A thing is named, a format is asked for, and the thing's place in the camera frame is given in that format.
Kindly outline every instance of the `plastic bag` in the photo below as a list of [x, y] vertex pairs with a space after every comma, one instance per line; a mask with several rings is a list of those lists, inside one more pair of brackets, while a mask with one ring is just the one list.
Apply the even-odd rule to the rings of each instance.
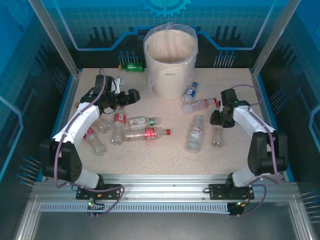
[[196, 31], [174, 22], [157, 26], [145, 36], [143, 50], [149, 89], [164, 99], [180, 98], [194, 77]]

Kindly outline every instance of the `bottle cap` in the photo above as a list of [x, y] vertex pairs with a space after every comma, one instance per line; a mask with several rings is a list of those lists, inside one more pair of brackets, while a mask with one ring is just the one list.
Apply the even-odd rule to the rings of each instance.
[[160, 118], [159, 117], [151, 117], [149, 118], [149, 124], [150, 126], [156, 126], [160, 124]]

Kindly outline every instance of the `water bottle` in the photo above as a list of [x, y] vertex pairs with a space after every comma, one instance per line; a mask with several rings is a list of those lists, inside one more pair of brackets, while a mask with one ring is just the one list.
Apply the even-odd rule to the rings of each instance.
[[111, 123], [107, 120], [99, 117], [92, 123], [92, 126], [95, 127], [100, 133], [106, 134], [111, 129]]
[[212, 145], [222, 147], [224, 145], [224, 128], [220, 125], [213, 125]]
[[83, 138], [90, 144], [95, 155], [103, 156], [107, 151], [106, 146], [100, 141], [97, 134], [91, 127], [86, 131]]
[[140, 130], [160, 124], [159, 117], [137, 116], [128, 119], [129, 129]]
[[189, 152], [198, 153], [200, 151], [202, 133], [202, 116], [194, 116], [189, 133], [189, 140], [186, 145], [186, 148]]
[[192, 83], [191, 87], [184, 92], [184, 95], [182, 97], [182, 102], [184, 104], [191, 103], [194, 100], [197, 87], [198, 87], [198, 83], [194, 82]]
[[210, 105], [217, 104], [217, 103], [218, 101], [215, 98], [197, 100], [189, 104], [183, 105], [183, 112], [185, 114], [191, 114], [195, 111], [206, 109]]
[[123, 134], [124, 140], [127, 142], [131, 142], [133, 140], [156, 140], [165, 135], [171, 135], [170, 129], [163, 129], [159, 127], [150, 127], [140, 130], [126, 130]]
[[116, 114], [114, 114], [113, 119], [113, 132], [111, 142], [114, 145], [121, 145], [124, 140], [124, 130], [126, 127], [126, 115], [124, 108], [120, 107], [117, 109]]

